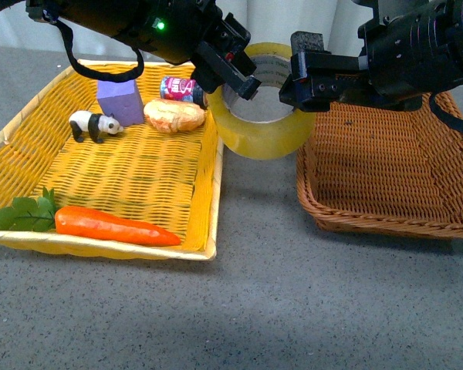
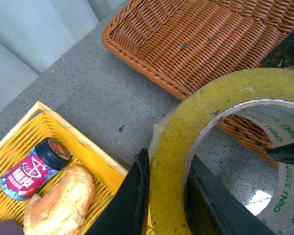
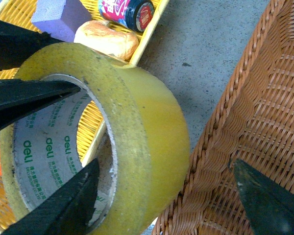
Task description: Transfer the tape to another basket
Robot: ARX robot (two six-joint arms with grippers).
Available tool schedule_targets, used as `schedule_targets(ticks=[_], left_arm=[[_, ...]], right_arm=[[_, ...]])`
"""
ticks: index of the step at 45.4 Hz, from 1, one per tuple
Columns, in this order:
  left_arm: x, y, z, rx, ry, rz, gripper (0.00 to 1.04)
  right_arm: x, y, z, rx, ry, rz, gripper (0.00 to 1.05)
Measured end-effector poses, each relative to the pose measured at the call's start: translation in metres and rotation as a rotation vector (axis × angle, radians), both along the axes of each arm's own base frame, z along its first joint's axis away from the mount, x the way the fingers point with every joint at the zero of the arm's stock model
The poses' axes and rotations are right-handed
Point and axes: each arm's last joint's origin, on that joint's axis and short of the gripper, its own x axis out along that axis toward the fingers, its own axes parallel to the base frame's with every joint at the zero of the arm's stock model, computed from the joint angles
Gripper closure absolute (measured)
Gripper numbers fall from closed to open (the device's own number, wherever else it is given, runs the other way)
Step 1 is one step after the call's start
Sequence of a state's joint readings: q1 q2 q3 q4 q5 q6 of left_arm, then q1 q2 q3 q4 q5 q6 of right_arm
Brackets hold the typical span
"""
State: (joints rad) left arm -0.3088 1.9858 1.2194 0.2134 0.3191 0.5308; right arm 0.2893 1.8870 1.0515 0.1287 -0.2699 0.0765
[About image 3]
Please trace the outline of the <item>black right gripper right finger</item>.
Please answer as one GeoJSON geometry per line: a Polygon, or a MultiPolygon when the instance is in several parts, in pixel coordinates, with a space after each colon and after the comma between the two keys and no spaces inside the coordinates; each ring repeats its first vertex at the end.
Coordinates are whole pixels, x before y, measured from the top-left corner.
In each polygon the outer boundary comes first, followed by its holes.
{"type": "Polygon", "coordinates": [[[255,235],[294,235],[294,194],[241,159],[233,173],[255,235]]]}

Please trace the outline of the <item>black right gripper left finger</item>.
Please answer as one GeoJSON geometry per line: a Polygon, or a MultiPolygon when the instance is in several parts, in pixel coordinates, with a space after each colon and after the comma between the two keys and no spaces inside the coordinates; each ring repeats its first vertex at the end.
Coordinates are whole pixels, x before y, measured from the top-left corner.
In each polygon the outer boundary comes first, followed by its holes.
{"type": "Polygon", "coordinates": [[[99,163],[88,163],[52,196],[6,229],[4,235],[85,235],[95,212],[99,163]]]}

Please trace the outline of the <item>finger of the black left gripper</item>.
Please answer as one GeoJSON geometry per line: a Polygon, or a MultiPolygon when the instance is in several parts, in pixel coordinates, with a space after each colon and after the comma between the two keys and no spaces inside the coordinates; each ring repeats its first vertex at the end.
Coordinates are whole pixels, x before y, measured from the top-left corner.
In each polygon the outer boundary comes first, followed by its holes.
{"type": "Polygon", "coordinates": [[[67,81],[0,80],[0,130],[80,91],[67,81]]]}
{"type": "Polygon", "coordinates": [[[0,71],[18,68],[35,52],[61,40],[0,20],[0,71]]]}

